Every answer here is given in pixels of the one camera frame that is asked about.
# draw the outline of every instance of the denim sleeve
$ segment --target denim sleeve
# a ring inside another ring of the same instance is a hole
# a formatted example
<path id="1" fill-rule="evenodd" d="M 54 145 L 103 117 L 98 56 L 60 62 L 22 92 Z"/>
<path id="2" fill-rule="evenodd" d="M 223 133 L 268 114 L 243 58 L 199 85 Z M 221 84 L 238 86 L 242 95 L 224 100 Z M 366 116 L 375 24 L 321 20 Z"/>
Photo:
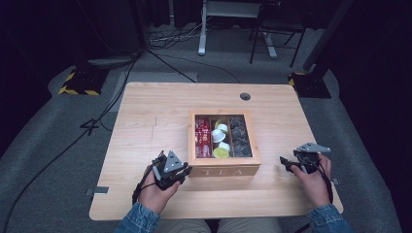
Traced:
<path id="1" fill-rule="evenodd" d="M 116 233 L 151 233 L 158 225 L 160 215 L 136 202 L 115 229 Z"/>
<path id="2" fill-rule="evenodd" d="M 348 222 L 339 214 L 336 207 L 329 204 L 309 212 L 313 232 L 353 232 Z"/>

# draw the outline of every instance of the white cup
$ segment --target white cup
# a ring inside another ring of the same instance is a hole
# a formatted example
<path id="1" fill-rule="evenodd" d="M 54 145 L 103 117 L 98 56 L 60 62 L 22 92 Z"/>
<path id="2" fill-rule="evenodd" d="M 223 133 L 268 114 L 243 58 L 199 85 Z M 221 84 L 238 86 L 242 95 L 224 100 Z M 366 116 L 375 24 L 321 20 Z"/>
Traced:
<path id="1" fill-rule="evenodd" d="M 226 137 L 226 135 L 221 131 L 221 129 L 215 129 L 212 131 L 212 141 L 214 143 L 218 143 L 223 141 L 223 139 Z"/>
<path id="2" fill-rule="evenodd" d="M 227 151 L 230 151 L 230 145 L 224 142 L 219 142 L 219 148 L 223 148 Z"/>
<path id="3" fill-rule="evenodd" d="M 227 132 L 227 125 L 225 124 L 219 124 L 218 127 L 216 127 L 216 129 L 220 129 L 224 132 Z"/>

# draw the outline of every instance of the snack package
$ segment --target snack package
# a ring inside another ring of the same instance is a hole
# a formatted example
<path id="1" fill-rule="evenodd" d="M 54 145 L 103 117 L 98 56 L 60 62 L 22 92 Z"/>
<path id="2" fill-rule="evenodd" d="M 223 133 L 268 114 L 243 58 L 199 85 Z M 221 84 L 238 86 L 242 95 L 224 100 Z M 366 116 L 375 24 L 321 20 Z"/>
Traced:
<path id="1" fill-rule="evenodd" d="M 211 158 L 211 129 L 209 119 L 206 117 L 197 117 L 195 121 L 196 158 Z"/>

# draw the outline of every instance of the black cable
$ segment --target black cable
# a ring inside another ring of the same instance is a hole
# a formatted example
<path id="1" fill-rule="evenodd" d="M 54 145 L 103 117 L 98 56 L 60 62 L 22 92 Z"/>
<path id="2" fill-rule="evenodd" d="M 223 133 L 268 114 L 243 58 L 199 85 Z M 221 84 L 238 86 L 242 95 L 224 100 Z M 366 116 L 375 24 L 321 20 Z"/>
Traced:
<path id="1" fill-rule="evenodd" d="M 27 183 L 27 185 L 23 188 L 23 190 L 18 194 L 17 198 L 15 199 L 15 201 L 12 204 L 12 207 L 10 208 L 4 226 L 3 226 L 3 233 L 6 233 L 7 231 L 7 227 L 9 225 L 9 221 L 10 218 L 12 216 L 13 210 L 15 209 L 15 206 L 18 202 L 18 200 L 21 198 L 21 196 L 24 194 L 25 190 L 40 176 L 42 175 L 42 173 L 49 168 L 50 165 L 52 165 L 59 157 L 61 157 L 66 151 L 68 151 L 69 149 L 71 149 L 77 142 L 79 142 L 79 140 L 81 140 L 83 138 L 83 136 L 88 132 L 88 130 L 90 130 L 98 121 L 100 121 L 100 119 L 106 115 L 115 105 L 115 103 L 119 100 L 120 98 L 120 94 L 122 93 L 122 91 L 124 90 L 125 84 L 127 83 L 128 80 L 128 76 L 130 74 L 131 69 L 133 68 L 134 64 L 136 63 L 138 57 L 136 57 L 136 59 L 133 61 L 133 63 L 131 65 L 129 65 L 129 70 L 127 72 L 127 75 L 124 79 L 124 83 L 120 89 L 120 91 L 117 94 L 117 97 L 112 100 L 109 105 L 105 108 L 105 110 L 100 114 L 99 118 L 97 120 L 94 120 L 91 124 L 91 126 L 86 129 L 77 139 L 75 139 L 68 147 L 66 147 L 61 153 L 59 153 L 54 159 L 52 159 L 48 164 L 46 164 L 45 167 L 43 167 L 31 180 L 30 182 Z"/>
<path id="2" fill-rule="evenodd" d="M 164 64 L 166 64 L 168 67 L 172 68 L 174 71 L 178 72 L 179 74 L 185 76 L 186 78 L 188 78 L 189 80 L 191 80 L 193 83 L 196 83 L 196 81 L 194 81 L 193 79 L 191 79 L 189 76 L 185 75 L 184 73 L 182 73 L 180 70 L 176 69 L 175 67 L 171 66 L 169 63 L 165 62 L 163 59 L 161 59 L 157 54 L 155 54 L 154 52 L 148 50 L 148 52 L 150 54 L 152 54 L 154 57 L 156 57 L 157 59 L 159 59 L 161 62 L 163 62 Z"/>
<path id="3" fill-rule="evenodd" d="M 196 27 L 193 27 L 193 28 L 190 28 L 190 29 L 182 29 L 182 34 L 183 33 L 188 33 L 188 32 L 190 32 L 190 31 L 192 31 L 193 29 L 195 29 L 195 28 L 197 28 L 197 26 Z M 161 36 L 156 36 L 156 38 L 157 39 L 161 39 L 161 38 L 165 38 L 166 36 L 164 36 L 164 33 L 165 32 L 174 32 L 174 31 L 176 31 L 176 29 L 169 29 L 169 30 L 161 30 L 161 31 L 150 31 L 149 32 L 149 34 L 160 34 Z"/>
<path id="4" fill-rule="evenodd" d="M 182 59 L 182 60 L 185 60 L 185 61 L 188 61 L 188 62 L 192 62 L 192 63 L 196 63 L 196 64 L 200 64 L 200 65 L 205 65 L 205 66 L 210 66 L 210 67 L 213 67 L 213 68 L 217 68 L 217 69 L 220 69 L 220 70 L 223 70 L 223 71 L 227 72 L 227 73 L 228 73 L 231 77 L 233 77 L 238 83 L 240 83 L 240 81 L 237 79 L 237 77 L 236 77 L 235 75 L 233 75 L 232 73 L 228 72 L 227 70 L 225 70 L 224 68 L 219 67 L 219 66 L 214 66 L 214 65 L 207 64 L 207 63 L 198 62 L 198 61 L 193 61 L 193 60 L 189 60 L 189 59 L 186 59 L 186 58 L 176 57 L 176 56 L 171 56 L 171 55 L 158 54 L 158 56 L 168 56 L 168 57 L 175 58 L 175 59 Z"/>
<path id="5" fill-rule="evenodd" d="M 145 189 L 145 188 L 148 187 L 148 186 L 152 186 L 153 184 L 155 184 L 155 183 L 151 183 L 151 184 L 148 184 L 148 185 L 142 187 L 142 189 L 140 189 L 140 191 L 142 191 L 143 189 Z"/>
<path id="6" fill-rule="evenodd" d="M 164 34 L 163 34 L 164 31 L 150 31 L 148 33 L 148 38 L 150 39 L 153 34 L 155 34 L 155 36 L 154 36 L 155 39 L 163 38 L 164 37 Z"/>
<path id="7" fill-rule="evenodd" d="M 137 202 L 137 199 L 139 198 L 140 193 L 142 192 L 142 190 L 143 190 L 144 188 L 146 188 L 146 187 L 148 187 L 148 186 L 150 186 L 150 185 L 155 184 L 155 183 L 152 183 L 152 184 L 149 184 L 149 185 L 146 185 L 146 186 L 142 187 L 143 183 L 145 182 L 146 178 L 149 176 L 149 173 L 152 171 L 152 169 L 154 168 L 154 166 L 155 166 L 154 164 L 150 165 L 150 166 L 146 169 L 146 172 L 145 172 L 145 174 L 143 175 L 142 180 L 141 180 L 139 183 L 137 183 L 136 188 L 135 188 L 134 191 L 133 191 L 133 195 L 131 196 L 131 203 L 132 203 L 132 205 L 134 205 L 134 203 Z"/>
<path id="8" fill-rule="evenodd" d="M 191 29 L 191 31 L 197 31 L 197 30 L 199 30 L 199 29 L 197 29 L 197 28 Z M 182 33 L 182 30 L 181 30 L 181 33 L 179 33 L 178 35 L 174 35 L 174 36 L 169 35 L 168 37 L 170 37 L 170 38 L 167 38 L 167 39 L 164 40 L 164 43 L 163 43 L 164 45 L 163 46 L 152 45 L 153 42 L 151 41 L 151 44 L 149 45 L 149 48 L 152 49 L 152 50 L 170 49 L 170 48 L 174 47 L 175 45 L 177 45 L 178 43 L 186 42 L 186 41 L 189 41 L 189 40 L 193 39 L 194 37 L 200 36 L 200 35 L 189 36 L 189 34 L 187 34 L 185 36 L 182 36 L 183 33 Z"/>
<path id="9" fill-rule="evenodd" d="M 106 129 L 106 130 L 107 130 L 107 131 L 109 131 L 109 132 L 113 132 L 113 130 L 112 130 L 112 129 L 110 129 L 110 128 L 106 127 L 106 125 L 104 125 L 104 124 L 103 124 L 102 119 L 100 119 L 99 121 L 100 121 L 100 124 L 102 125 L 102 127 L 103 127 L 104 129 Z"/>
<path id="10" fill-rule="evenodd" d="M 303 231 L 305 231 L 306 229 L 308 229 L 310 227 L 310 223 L 306 223 L 304 226 L 300 227 L 299 229 L 297 229 L 294 233 L 302 233 Z"/>
<path id="11" fill-rule="evenodd" d="M 322 178 L 324 179 L 325 185 L 326 185 L 326 190 L 327 190 L 327 195 L 330 201 L 330 204 L 333 203 L 333 192 L 332 192 L 332 185 L 330 184 L 330 179 L 329 177 L 326 175 L 326 171 L 324 166 L 319 163 L 319 165 L 322 167 L 322 170 L 319 168 L 319 166 L 317 166 L 314 162 L 312 162 L 310 159 L 308 159 L 307 157 L 305 157 L 306 161 L 308 161 L 309 163 L 311 163 L 314 167 L 316 167 L 316 169 L 319 171 L 319 173 L 321 173 Z"/>

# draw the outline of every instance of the chair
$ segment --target chair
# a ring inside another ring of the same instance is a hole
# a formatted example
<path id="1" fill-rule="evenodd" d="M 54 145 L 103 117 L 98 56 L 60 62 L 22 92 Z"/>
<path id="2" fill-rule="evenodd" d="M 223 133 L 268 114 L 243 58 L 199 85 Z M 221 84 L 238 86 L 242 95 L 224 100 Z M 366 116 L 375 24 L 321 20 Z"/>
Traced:
<path id="1" fill-rule="evenodd" d="M 254 59 L 258 34 L 260 32 L 277 33 L 290 35 L 288 40 L 284 43 L 284 46 L 280 48 L 295 49 L 291 63 L 292 67 L 306 31 L 303 18 L 304 16 L 302 15 L 301 11 L 293 2 L 269 0 L 262 3 L 259 7 L 259 12 L 257 15 L 257 24 L 252 30 L 251 35 L 249 36 L 249 40 L 251 40 L 252 36 L 255 33 L 254 45 L 252 48 L 251 60 L 249 61 L 249 63 L 252 64 L 252 61 Z M 300 38 L 297 46 L 295 48 L 286 48 L 285 45 L 291 40 L 295 33 L 300 33 Z"/>

